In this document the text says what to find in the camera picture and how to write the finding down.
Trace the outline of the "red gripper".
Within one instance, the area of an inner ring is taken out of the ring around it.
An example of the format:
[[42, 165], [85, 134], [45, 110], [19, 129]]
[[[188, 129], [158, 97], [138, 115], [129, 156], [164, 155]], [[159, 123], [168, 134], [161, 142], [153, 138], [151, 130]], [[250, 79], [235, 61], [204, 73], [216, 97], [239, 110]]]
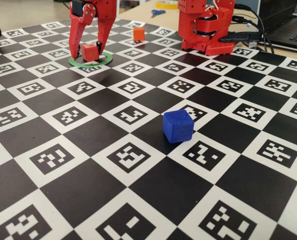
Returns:
[[69, 5], [70, 34], [69, 49], [72, 58], [77, 58], [80, 41], [86, 26], [98, 18], [97, 42], [98, 53], [105, 49], [111, 28], [116, 18], [116, 0], [72, 0]]

